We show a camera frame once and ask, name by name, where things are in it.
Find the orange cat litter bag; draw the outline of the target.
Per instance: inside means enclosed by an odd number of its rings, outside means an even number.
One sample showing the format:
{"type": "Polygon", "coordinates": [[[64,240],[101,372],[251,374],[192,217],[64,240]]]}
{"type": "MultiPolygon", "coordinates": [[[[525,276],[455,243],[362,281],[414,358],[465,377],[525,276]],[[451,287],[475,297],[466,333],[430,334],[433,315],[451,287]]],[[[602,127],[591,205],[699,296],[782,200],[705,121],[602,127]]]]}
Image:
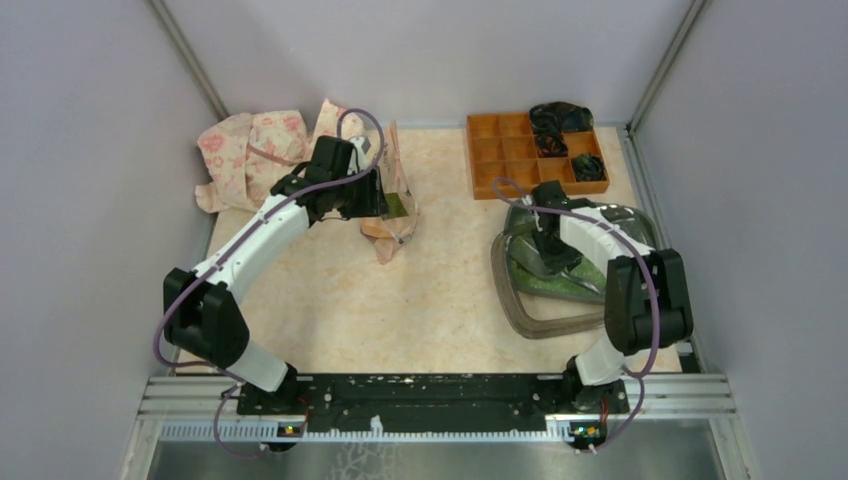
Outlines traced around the orange cat litter bag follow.
{"type": "Polygon", "coordinates": [[[377,261],[389,263],[410,240],[416,229],[420,208],[415,200],[401,162],[397,122],[383,128],[385,142],[378,163],[387,212],[380,217],[363,218],[360,233],[371,242],[377,261]]]}

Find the grey metal scoop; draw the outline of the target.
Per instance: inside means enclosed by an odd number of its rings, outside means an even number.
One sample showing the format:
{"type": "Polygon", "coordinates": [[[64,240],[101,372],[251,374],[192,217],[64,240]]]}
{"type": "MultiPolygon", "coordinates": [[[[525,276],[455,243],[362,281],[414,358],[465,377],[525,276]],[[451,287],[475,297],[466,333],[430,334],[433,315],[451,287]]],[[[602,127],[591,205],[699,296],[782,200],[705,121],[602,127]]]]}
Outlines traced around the grey metal scoop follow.
{"type": "Polygon", "coordinates": [[[566,279],[594,294],[603,293],[597,285],[593,284],[589,280],[569,273],[565,268],[556,270],[548,267],[542,260],[541,254],[536,250],[531,242],[524,237],[512,237],[508,242],[507,253],[521,268],[537,278],[543,280],[566,279]]]}

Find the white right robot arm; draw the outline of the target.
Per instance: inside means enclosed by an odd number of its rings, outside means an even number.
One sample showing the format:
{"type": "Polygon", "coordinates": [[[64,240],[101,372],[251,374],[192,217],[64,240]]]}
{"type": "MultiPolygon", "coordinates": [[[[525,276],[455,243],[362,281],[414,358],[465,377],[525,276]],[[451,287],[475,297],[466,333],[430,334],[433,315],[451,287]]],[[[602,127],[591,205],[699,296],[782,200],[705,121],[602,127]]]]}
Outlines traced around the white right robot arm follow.
{"type": "Polygon", "coordinates": [[[658,250],[632,237],[586,199],[569,200],[557,181],[535,187],[521,202],[534,214],[535,242],[545,257],[576,252],[604,274],[603,335],[574,357],[576,376],[563,385],[563,398],[576,412],[590,411],[602,398],[601,385],[628,372],[631,357],[645,352],[634,376],[647,375],[661,349],[693,330],[685,268],[673,249],[658,250]]]}

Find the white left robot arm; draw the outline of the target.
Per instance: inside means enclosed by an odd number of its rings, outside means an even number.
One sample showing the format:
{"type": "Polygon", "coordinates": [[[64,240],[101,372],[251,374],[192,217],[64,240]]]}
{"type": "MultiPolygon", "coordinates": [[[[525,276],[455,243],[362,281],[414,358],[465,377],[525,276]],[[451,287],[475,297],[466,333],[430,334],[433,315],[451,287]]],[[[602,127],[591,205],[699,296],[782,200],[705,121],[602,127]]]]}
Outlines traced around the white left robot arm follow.
{"type": "Polygon", "coordinates": [[[252,340],[240,304],[282,251],[328,213],[345,220],[386,213],[379,158],[369,149],[365,136],[319,137],[311,160],[274,184],[233,238],[191,270],[173,269],[163,285],[160,338],[261,389],[273,412],[292,411],[300,399],[296,369],[252,340]]]}

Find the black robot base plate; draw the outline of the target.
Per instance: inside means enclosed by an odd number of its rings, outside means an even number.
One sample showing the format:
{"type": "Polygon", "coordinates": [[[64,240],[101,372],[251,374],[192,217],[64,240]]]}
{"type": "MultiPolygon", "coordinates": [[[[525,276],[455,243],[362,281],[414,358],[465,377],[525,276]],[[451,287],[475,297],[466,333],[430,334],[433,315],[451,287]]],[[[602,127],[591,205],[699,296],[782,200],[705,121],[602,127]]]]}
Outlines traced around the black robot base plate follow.
{"type": "Polygon", "coordinates": [[[549,433],[601,445],[613,415],[628,415],[623,381],[585,386],[576,374],[311,374],[274,393],[246,384],[244,416],[294,415],[282,437],[372,434],[379,439],[495,440],[549,433]]]}

